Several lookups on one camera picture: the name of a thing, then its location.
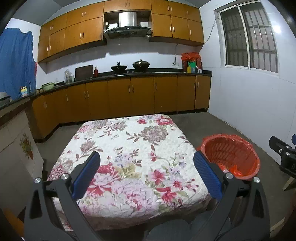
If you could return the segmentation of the black range hood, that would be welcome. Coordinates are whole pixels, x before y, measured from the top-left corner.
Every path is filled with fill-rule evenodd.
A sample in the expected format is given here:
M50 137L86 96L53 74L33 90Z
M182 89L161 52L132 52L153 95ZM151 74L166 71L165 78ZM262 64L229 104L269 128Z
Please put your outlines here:
M103 35L107 40L152 36L151 11L116 11L104 14Z

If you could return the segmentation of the yellow detergent bottle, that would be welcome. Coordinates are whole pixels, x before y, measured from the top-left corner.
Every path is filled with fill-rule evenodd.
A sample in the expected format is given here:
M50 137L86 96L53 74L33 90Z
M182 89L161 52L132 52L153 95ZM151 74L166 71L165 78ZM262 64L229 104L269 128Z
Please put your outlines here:
M27 92L27 87L24 86L24 87L21 87L21 96L22 97L25 97L28 95L28 92Z

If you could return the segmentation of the red bag on counter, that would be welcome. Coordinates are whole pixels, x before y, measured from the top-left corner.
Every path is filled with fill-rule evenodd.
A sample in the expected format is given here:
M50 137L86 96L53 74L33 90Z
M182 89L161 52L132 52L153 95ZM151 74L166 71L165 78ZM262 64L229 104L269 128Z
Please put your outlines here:
M181 54L181 60L182 61L196 61L200 59L201 60L201 55L197 52L190 52L190 53L183 53Z

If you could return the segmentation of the small red plastic bag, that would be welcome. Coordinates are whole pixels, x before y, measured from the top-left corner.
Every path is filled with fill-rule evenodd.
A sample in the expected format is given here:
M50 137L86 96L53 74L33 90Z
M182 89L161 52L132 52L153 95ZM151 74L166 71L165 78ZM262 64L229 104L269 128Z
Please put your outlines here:
M233 174L236 178L242 177L243 174L238 170L237 165L233 165L231 167L226 167L224 170L224 173L231 173Z

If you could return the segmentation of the lower wooden kitchen cabinets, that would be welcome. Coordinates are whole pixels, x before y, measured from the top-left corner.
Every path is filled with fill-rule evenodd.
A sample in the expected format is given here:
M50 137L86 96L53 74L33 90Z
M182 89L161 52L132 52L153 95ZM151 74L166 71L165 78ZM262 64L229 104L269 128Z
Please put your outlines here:
M101 80L40 95L27 117L34 140L43 141L64 123L208 109L210 89L205 75Z

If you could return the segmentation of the glass jar on counter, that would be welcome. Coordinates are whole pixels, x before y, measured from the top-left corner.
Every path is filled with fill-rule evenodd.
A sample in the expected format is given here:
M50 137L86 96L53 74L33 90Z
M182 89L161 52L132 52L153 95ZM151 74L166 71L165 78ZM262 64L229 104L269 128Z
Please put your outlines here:
M64 72L64 79L65 83L72 83L74 81L74 76L68 69Z

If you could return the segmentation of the dark cutting board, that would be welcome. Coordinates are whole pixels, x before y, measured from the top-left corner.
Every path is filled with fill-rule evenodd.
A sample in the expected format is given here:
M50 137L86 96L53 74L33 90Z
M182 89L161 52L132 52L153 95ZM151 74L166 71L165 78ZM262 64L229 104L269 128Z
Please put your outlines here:
M75 81L90 79L93 77L93 65L86 65L75 69Z

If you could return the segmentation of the floral quilted table cloth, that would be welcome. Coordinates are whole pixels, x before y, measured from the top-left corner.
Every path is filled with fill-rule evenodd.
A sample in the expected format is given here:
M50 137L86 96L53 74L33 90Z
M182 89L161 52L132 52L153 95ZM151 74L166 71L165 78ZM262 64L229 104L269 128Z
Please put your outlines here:
M91 153L101 164L78 200L96 230L122 229L157 216L206 208L209 192L197 172L195 148L167 115L88 121L81 125L48 180L84 163Z

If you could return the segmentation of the black lidded wok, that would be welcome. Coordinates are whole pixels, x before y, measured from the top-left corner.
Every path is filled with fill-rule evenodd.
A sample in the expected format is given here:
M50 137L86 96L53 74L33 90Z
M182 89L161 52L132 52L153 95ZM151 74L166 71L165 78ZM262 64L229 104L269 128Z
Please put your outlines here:
M132 64L132 66L135 69L135 71L137 71L137 72L146 72L150 66L150 63L148 61L144 61L144 60L140 59L140 60L134 62Z

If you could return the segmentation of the black open wok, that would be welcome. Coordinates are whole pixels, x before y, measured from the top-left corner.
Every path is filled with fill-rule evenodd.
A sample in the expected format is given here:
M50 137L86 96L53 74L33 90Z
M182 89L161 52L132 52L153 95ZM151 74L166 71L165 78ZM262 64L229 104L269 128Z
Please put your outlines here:
M118 61L116 66L111 66L112 71L114 74L124 74L126 73L127 65L121 65Z

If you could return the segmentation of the red sauce bottle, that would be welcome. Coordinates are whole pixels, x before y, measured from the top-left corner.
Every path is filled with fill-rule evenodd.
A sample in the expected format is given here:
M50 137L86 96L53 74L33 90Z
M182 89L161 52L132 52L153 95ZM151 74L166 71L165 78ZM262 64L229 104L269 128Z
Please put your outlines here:
M97 78L98 77L98 69L97 67L95 66L95 69L94 69L94 77Z

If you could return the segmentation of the green box on counter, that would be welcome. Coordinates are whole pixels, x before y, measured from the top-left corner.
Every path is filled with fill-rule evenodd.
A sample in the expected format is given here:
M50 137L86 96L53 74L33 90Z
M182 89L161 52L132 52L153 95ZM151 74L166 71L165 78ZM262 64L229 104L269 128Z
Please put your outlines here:
M197 73L197 64L196 64L196 61L190 61L190 62L188 62L187 72L188 73Z

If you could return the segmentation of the white floral cabinet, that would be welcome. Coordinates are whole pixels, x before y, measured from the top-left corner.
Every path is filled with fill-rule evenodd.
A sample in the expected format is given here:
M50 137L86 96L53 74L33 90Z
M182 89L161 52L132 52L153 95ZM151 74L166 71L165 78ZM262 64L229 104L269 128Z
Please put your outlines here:
M1 209L18 215L29 200L34 178L44 160L33 139L24 111L1 126Z

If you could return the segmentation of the barred window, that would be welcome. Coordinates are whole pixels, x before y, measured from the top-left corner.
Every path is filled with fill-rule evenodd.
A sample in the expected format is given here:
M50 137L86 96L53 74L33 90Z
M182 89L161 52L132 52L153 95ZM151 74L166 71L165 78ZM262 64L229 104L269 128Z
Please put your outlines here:
M273 29L260 1L236 4L219 12L225 65L278 73Z

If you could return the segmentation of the green pot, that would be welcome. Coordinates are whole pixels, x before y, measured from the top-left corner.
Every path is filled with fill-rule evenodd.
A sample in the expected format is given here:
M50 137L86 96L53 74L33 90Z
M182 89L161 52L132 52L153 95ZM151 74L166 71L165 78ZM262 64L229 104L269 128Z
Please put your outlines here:
M41 88L43 89L43 91L51 90L54 87L55 87L55 83L54 82L48 82L48 83L45 83L45 84L41 85Z

